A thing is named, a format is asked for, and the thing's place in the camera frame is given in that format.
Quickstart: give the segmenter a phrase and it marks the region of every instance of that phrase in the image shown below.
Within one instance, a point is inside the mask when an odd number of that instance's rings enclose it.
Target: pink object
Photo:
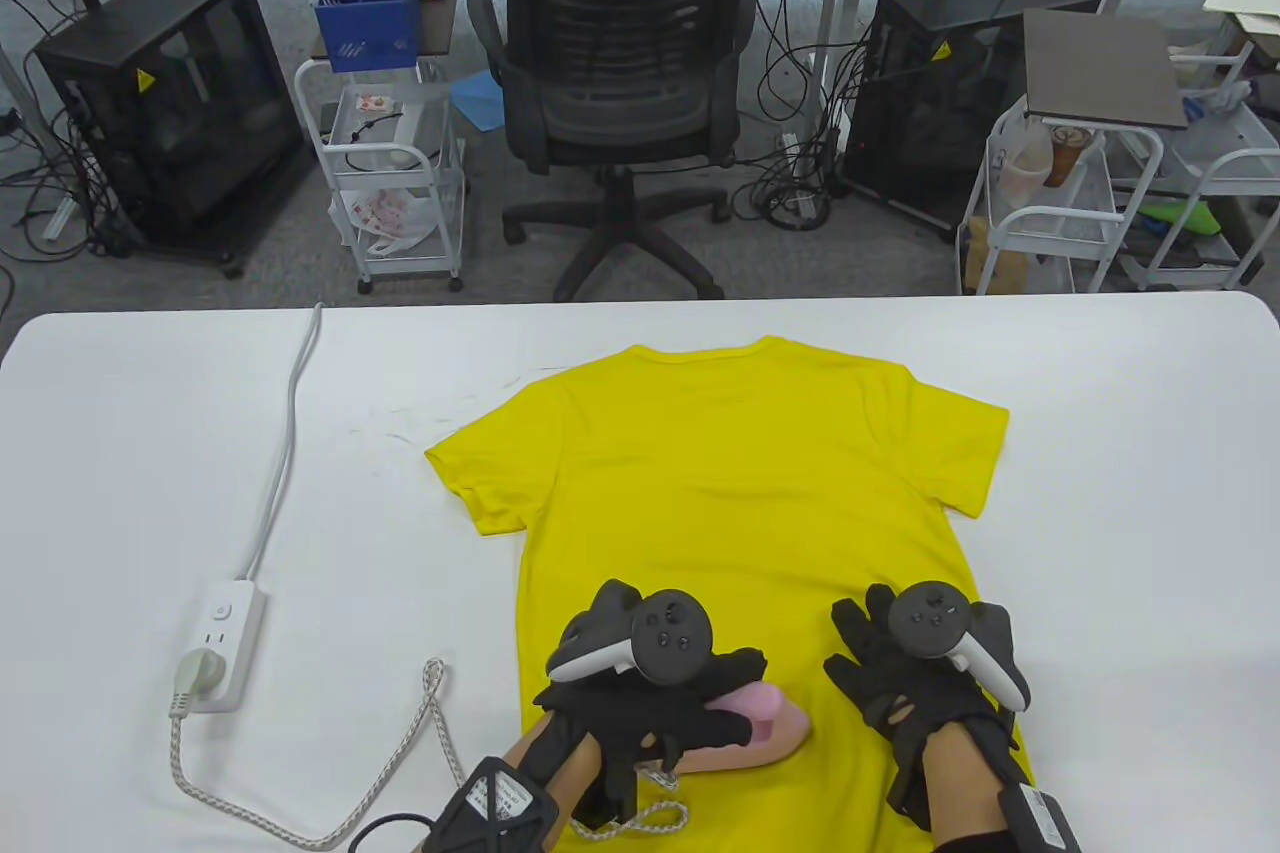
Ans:
[[[787,702],[772,683],[749,683],[741,689],[713,699],[708,710],[730,710],[751,721],[751,742],[745,747],[707,747],[691,749],[676,765],[676,772],[716,772],[750,770],[786,760],[809,738],[809,717]]]

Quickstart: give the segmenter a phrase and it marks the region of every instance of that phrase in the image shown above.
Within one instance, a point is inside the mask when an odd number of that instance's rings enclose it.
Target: mesh backrest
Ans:
[[[540,79],[549,134],[639,143],[707,122],[739,0],[508,0],[507,53]]]

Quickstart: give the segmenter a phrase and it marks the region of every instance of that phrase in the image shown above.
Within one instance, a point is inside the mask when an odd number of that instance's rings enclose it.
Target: green object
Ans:
[[[1151,216],[1152,219],[1158,219],[1161,223],[1174,225],[1185,207],[1187,204],[1178,201],[1144,202],[1139,213],[1142,213],[1143,216]],[[1192,210],[1192,214],[1187,218],[1187,223],[1183,228],[1184,231],[1192,231],[1197,236],[1217,236],[1222,232],[1222,227],[1219,225],[1217,218],[1213,216],[1212,210],[1206,202],[1198,202],[1196,205],[1196,209]]]

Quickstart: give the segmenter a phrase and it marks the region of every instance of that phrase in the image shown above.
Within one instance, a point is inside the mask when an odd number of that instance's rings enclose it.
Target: carpet floor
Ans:
[[[45,0],[19,0],[42,20],[54,20]],[[316,35],[314,0],[259,0],[280,65],[289,79],[307,56]],[[497,0],[500,6],[503,0]],[[762,0],[771,13],[778,0]],[[820,0],[790,0],[791,33],[795,44],[812,41]],[[874,0],[863,0],[869,15]],[[1199,0],[1128,0],[1125,12],[1161,18],[1180,35],[1206,33],[1215,20],[1199,9]],[[22,59],[40,31],[13,3],[0,1],[0,35],[5,53],[22,67]],[[760,117],[756,85],[763,72],[764,29],[755,29],[741,68],[740,108],[745,110],[737,154],[771,152],[781,129],[796,129],[791,120],[778,126]],[[484,56],[460,4],[452,53],[442,63],[447,79],[461,79],[484,67]],[[31,63],[46,114],[59,109],[58,99],[36,61]],[[778,70],[777,90],[787,97],[799,93],[800,79]],[[334,99],[337,81],[317,82],[310,91],[315,102]],[[782,104],[765,93],[765,105],[781,111]],[[480,134],[465,120],[458,123],[467,137],[467,172],[472,193],[467,202],[463,291],[445,289],[445,278],[417,277],[379,280],[367,296],[356,292],[351,255],[338,242],[325,209],[329,201],[324,178],[316,168],[283,205],[270,231],[238,280],[225,280],[214,269],[146,257],[104,259],[81,255],[69,263],[28,264],[0,259],[13,272],[17,291],[0,318],[0,353],[8,348],[23,323],[45,313],[83,310],[182,310],[305,306],[324,304],[529,304],[550,297],[559,273],[579,248],[577,231],[531,228],[529,241],[507,246],[502,240],[499,213],[506,205],[536,199],[590,199],[598,195],[586,172],[559,169],[549,177],[531,175],[508,152],[502,131]],[[0,152],[0,175],[32,167],[27,149]],[[643,191],[668,190],[676,184],[707,182],[741,184],[756,173],[750,168],[731,172],[712,169],[696,173],[646,175]],[[9,228],[22,216],[27,190],[0,193],[0,246],[22,255],[18,231]],[[55,204],[50,191],[36,207]],[[763,222],[735,218],[727,225],[712,225],[705,213],[687,213],[664,223],[671,234],[703,260],[719,286],[735,298],[782,296],[909,296],[951,295],[955,287],[952,250],[918,222],[869,200],[851,196],[833,204],[832,216],[822,231],[792,233]],[[63,242],[76,240],[69,228]],[[1275,257],[1280,263],[1280,255]],[[0,277],[0,297],[4,278]],[[1252,291],[1272,307],[1280,307],[1280,266],[1263,269]],[[681,298],[692,291],[680,277],[645,254],[618,250],[598,269],[581,291],[581,300]]]

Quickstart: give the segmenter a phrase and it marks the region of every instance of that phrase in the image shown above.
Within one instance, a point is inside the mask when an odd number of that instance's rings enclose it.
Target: black glove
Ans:
[[[686,751],[750,743],[750,720],[708,710],[707,703],[758,681],[765,665],[759,649],[739,649],[713,656],[700,674],[678,686],[659,686],[639,670],[605,670],[573,683],[553,683],[539,693],[534,703],[572,726],[567,738],[581,742],[590,734],[600,744],[600,775],[573,809],[573,818],[599,829],[634,817],[636,763],[659,760],[671,772]],[[654,742],[641,745],[650,735]]]
[[[1012,716],[997,712],[973,676],[956,670],[950,660],[920,660],[893,640],[888,608],[895,598],[890,587],[877,583],[867,592],[865,613],[851,599],[837,601],[831,620],[858,663],[837,653],[823,669],[861,711],[867,725],[893,745],[899,774],[888,804],[928,830],[928,788],[920,760],[929,735],[946,724],[964,724],[1004,783],[1025,783],[1027,777],[1010,756],[1010,749],[1018,748]],[[909,706],[906,717],[891,724],[890,717],[896,719]]]

